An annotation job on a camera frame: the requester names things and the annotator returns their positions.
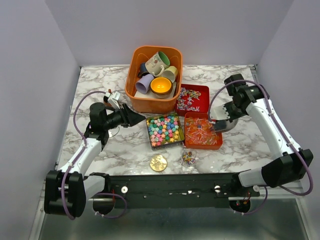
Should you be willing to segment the steel candy scoop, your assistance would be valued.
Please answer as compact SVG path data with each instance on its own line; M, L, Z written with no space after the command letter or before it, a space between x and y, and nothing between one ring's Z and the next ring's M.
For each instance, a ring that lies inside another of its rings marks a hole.
M230 120L230 119L224 119L224 120L216 120L215 123L213 124L213 130L216 133L225 133L233 128L238 123L238 119Z

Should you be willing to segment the gold tin of star candies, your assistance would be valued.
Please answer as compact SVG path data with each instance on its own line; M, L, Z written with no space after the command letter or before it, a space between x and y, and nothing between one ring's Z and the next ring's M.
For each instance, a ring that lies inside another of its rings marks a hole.
M177 113L146 118L146 128L153 151L182 145L185 135Z

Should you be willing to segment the gold round jar lid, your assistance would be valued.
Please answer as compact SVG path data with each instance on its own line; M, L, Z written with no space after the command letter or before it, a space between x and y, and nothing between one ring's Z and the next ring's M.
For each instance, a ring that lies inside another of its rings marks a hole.
M157 154L150 159L149 165L153 171L162 172L167 168L168 162L162 154Z

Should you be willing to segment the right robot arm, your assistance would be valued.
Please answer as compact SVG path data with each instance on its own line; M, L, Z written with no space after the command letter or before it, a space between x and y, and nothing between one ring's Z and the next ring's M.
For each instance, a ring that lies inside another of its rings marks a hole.
M240 73L228 77L224 84L232 101L222 106L221 120L226 125L221 130L228 131L235 127L239 118L250 116L273 157L270 163L262 167L238 173L236 180L230 183L230 191L241 196L247 192L248 187L254 185L282 188L305 175L309 179L309 189L313 189L313 178L309 170L313 153L310 149L302 149L290 136L275 112L265 88L253 81L248 85Z

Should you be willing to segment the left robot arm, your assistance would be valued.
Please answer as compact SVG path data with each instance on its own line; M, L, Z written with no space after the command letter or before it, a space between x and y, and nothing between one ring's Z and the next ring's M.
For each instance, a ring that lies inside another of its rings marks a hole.
M89 108L89 123L83 133L82 143L72 158L59 170L46 175L44 211L46 214L65 215L71 220L82 215L86 202L94 195L107 197L111 185L106 176L85 174L93 160L102 152L109 140L109 130L122 126L133 127L146 119L126 104L107 113L102 102L93 103Z

